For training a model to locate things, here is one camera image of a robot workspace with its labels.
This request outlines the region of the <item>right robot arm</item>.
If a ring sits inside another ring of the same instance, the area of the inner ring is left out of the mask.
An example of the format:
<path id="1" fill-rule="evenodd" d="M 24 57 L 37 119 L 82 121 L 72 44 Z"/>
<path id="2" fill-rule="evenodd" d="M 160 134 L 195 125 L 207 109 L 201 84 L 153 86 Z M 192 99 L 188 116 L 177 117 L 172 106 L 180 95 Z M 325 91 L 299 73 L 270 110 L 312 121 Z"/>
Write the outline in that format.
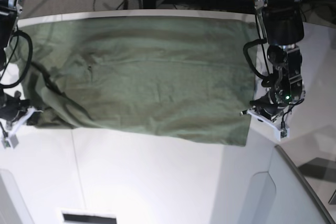
<path id="1" fill-rule="evenodd" d="M 11 84 L 1 84 L 1 119 L 10 126 L 14 125 L 28 111 L 29 101 L 20 98 L 20 92 L 13 96 L 6 89 L 18 86 L 26 77 L 33 57 L 33 43 L 28 34 L 18 28 L 18 20 L 23 12 L 25 0 L 1 0 L 1 77 L 18 47 L 20 38 L 27 41 L 28 57 L 24 70 L 18 80 Z"/>

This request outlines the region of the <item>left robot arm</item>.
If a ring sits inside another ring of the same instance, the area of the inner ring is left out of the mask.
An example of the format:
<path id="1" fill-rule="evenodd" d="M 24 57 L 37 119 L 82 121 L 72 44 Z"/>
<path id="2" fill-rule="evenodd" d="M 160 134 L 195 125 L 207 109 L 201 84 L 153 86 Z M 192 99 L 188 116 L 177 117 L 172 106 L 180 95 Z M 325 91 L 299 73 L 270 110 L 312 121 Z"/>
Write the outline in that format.
<path id="1" fill-rule="evenodd" d="M 262 80 L 261 85 L 268 90 L 250 105 L 254 112 L 271 121 L 284 117 L 285 109 L 303 100 L 302 54 L 297 45 L 305 36 L 302 1 L 305 0 L 254 0 L 263 38 L 246 43 L 243 53 L 251 70 Z M 256 69 L 248 53 L 251 47 L 264 44 L 268 44 L 266 58 L 272 65 L 272 73 L 267 76 Z"/>

